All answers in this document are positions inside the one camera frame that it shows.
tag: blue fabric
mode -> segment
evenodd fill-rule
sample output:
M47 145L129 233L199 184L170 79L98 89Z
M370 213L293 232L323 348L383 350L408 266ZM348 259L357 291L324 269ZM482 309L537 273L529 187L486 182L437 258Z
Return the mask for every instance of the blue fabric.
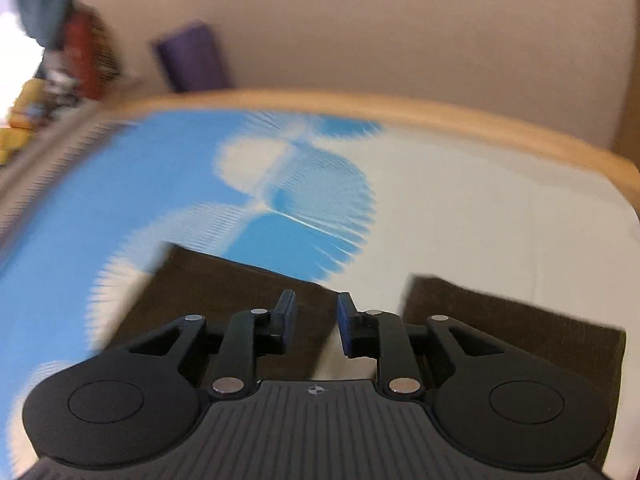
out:
M359 142L381 130L320 116L178 111L113 137L49 195L0 275L0 420L36 368L90 355L90 296L101 277L117 278L114 257L150 272L169 241L303 280L340 272L366 243L373 192L356 165L314 140ZM235 142L286 147L256 190L221 176ZM242 150L230 167L251 173ZM0 446L8 449L5 433ZM10 476L0 456L0 479Z

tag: dark brown cloth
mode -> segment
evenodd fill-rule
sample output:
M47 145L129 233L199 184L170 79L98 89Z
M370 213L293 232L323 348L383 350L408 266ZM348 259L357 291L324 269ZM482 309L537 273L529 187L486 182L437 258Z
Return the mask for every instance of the dark brown cloth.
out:
M618 408L625 332L572 319L530 304L480 294L434 276L416 276L405 322L444 314L590 380L607 401L610 422L594 457L602 468Z
M308 380L335 325L337 293L258 267L172 246L164 264L133 305L109 347L184 316L227 322L241 310L274 308L286 288L296 293L293 346L285 356L258 360L258 378Z
M337 293L314 283L258 267L172 246L164 264L121 323L109 346L148 332L185 314L226 322L249 308L273 308L280 293L296 293L298 316L293 348L286 356L258 361L259 378L308 380L335 324ZM358 305L364 310L367 305ZM625 333L517 301L466 290L436 277L416 276L402 318L423 324L446 314L482 332L572 370L590 380L612 413L594 464L602 467L620 392Z

